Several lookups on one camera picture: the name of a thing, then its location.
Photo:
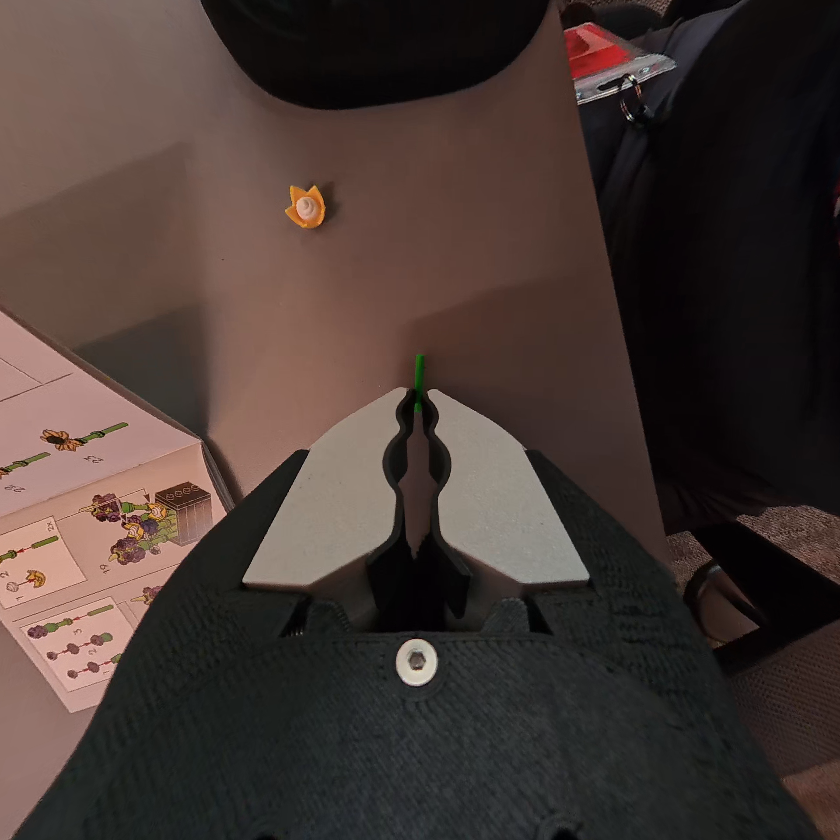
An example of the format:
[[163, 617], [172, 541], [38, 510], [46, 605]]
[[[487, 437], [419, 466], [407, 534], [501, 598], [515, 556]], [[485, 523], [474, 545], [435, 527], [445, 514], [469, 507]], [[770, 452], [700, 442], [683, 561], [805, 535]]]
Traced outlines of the black textured pad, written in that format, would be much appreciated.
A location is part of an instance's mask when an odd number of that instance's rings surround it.
[[271, 97], [349, 110], [443, 96], [504, 70], [548, 1], [202, 1], [235, 64]]

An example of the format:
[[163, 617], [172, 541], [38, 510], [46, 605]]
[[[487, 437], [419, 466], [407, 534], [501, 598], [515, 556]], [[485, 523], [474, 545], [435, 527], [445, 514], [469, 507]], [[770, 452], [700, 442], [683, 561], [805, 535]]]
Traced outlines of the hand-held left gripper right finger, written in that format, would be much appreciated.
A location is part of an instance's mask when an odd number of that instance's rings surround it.
[[505, 599], [591, 576], [529, 458], [507, 430], [439, 390], [423, 397], [435, 482], [430, 549], [453, 628], [480, 628]]

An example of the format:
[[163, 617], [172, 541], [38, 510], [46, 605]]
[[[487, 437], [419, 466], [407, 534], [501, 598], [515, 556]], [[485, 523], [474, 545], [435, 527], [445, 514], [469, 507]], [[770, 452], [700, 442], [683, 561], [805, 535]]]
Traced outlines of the yellow lego flower piece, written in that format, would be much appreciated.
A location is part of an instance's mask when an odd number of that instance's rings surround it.
[[300, 228], [312, 230], [320, 227], [324, 222], [327, 205], [317, 185], [312, 185], [309, 189], [290, 185], [289, 202], [285, 214]]

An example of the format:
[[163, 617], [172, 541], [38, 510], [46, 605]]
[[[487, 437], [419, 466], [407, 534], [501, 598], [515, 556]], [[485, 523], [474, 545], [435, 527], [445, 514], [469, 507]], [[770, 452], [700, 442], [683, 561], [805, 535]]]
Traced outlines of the black chair base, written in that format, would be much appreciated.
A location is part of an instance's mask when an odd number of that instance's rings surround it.
[[740, 595], [724, 600], [755, 630], [724, 642], [715, 659], [733, 678], [794, 643], [838, 622], [839, 586], [740, 521], [690, 531], [710, 560], [689, 579], [683, 602], [703, 634], [700, 597], [715, 573], [725, 574]]

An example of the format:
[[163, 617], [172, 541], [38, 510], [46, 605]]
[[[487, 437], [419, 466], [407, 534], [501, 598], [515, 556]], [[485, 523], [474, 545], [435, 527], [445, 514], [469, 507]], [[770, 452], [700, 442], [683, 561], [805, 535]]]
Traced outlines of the lego instruction booklet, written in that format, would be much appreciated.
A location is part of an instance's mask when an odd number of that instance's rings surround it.
[[4, 309], [1, 369], [2, 625], [84, 711], [234, 503], [198, 436]]

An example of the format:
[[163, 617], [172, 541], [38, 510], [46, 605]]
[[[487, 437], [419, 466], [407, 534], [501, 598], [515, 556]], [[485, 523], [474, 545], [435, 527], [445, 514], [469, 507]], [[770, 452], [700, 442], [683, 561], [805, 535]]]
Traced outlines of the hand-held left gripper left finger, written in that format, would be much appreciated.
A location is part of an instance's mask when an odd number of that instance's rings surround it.
[[384, 394], [309, 449], [244, 574], [244, 586], [336, 602], [369, 628], [394, 598], [407, 559], [400, 482], [407, 389]]

